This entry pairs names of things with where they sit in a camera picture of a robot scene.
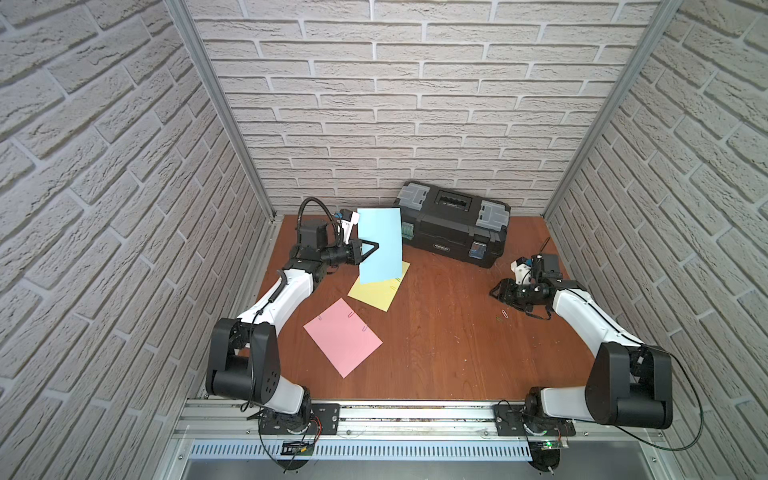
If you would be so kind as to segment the light blue paper sheet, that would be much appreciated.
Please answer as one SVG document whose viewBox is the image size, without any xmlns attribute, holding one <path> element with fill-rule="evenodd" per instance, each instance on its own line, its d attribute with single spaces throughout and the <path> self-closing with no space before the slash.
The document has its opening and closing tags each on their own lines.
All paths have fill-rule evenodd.
<svg viewBox="0 0 768 480">
<path fill-rule="evenodd" d="M 375 242 L 378 248 L 359 266 L 365 284 L 394 280 L 402 276 L 402 230 L 399 208 L 361 208 L 358 237 Z"/>
</svg>

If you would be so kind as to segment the yellow paper sheet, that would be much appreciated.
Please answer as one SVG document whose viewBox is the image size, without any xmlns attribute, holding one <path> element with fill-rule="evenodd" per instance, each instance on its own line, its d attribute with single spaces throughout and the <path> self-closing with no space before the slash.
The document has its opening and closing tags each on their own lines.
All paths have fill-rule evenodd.
<svg viewBox="0 0 768 480">
<path fill-rule="evenodd" d="M 360 279 L 357 279 L 350 289 L 348 296 L 378 310 L 387 312 L 409 267 L 410 264 L 403 261 L 402 274 L 398 278 L 391 280 L 362 284 Z"/>
</svg>

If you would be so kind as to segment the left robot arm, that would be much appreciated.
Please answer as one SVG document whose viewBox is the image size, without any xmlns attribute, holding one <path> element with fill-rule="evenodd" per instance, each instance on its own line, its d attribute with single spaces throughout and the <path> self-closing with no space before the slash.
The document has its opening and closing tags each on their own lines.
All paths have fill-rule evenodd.
<svg viewBox="0 0 768 480">
<path fill-rule="evenodd" d="M 327 271 L 363 263 L 379 244 L 352 236 L 357 212 L 343 209 L 330 220 L 297 224 L 297 240 L 278 281 L 252 307 L 235 318 L 222 318 L 210 337 L 205 390 L 241 400 L 302 425 L 311 416 L 309 390 L 281 375 L 278 334 Z"/>
</svg>

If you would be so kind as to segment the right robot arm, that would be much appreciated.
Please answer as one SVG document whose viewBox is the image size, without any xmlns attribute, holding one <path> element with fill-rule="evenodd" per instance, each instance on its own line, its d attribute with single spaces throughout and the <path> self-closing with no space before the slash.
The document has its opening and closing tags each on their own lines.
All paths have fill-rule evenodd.
<svg viewBox="0 0 768 480">
<path fill-rule="evenodd" d="M 599 307 L 586 288 L 563 277 L 554 254 L 537 254 L 511 264 L 512 278 L 489 295 L 527 316 L 557 314 L 579 335 L 594 357 L 584 386 L 534 387 L 526 414 L 538 418 L 601 425 L 666 429 L 673 421 L 672 356 L 630 334 Z"/>
</svg>

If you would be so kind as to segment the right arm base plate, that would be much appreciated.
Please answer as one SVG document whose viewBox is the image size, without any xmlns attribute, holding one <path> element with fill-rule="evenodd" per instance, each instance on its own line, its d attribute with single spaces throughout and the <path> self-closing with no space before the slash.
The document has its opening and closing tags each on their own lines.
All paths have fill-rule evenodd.
<svg viewBox="0 0 768 480">
<path fill-rule="evenodd" d="M 530 415 L 523 405 L 506 401 L 493 406 L 497 435 L 500 437 L 572 437 L 576 429 L 571 420 Z"/>
</svg>

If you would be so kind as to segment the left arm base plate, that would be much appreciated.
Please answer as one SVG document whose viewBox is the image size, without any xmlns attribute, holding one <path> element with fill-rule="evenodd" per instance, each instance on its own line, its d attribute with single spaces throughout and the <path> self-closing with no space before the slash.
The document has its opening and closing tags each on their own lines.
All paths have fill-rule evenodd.
<svg viewBox="0 0 768 480">
<path fill-rule="evenodd" d="M 262 436 L 332 436 L 338 431 L 340 410 L 339 403 L 312 402 L 310 406 L 302 406 L 294 415 L 264 409 L 257 414 L 256 419 L 259 421 L 259 433 Z"/>
</svg>

